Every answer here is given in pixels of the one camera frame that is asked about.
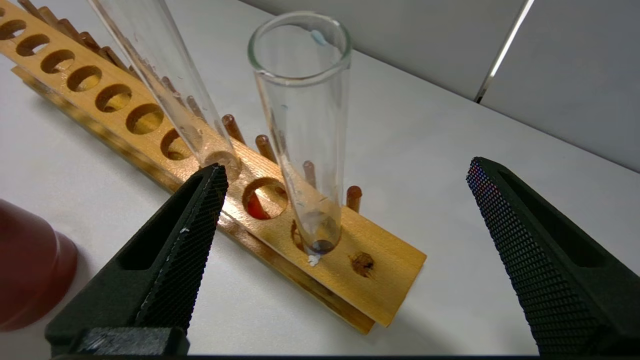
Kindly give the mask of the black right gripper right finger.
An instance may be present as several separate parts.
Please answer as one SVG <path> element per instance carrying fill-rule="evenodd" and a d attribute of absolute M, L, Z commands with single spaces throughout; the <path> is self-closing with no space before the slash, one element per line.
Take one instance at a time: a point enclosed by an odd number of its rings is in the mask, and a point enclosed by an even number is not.
<path fill-rule="evenodd" d="M 502 164 L 466 182 L 542 357 L 637 357 L 640 278 Z"/>

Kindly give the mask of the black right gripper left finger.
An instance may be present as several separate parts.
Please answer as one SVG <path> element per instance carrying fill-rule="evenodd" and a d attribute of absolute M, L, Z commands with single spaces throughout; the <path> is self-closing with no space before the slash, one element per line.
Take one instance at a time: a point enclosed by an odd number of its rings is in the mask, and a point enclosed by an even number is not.
<path fill-rule="evenodd" d="M 45 328 L 51 347 L 84 332 L 187 331 L 229 188 L 226 167 L 192 174 Z"/>

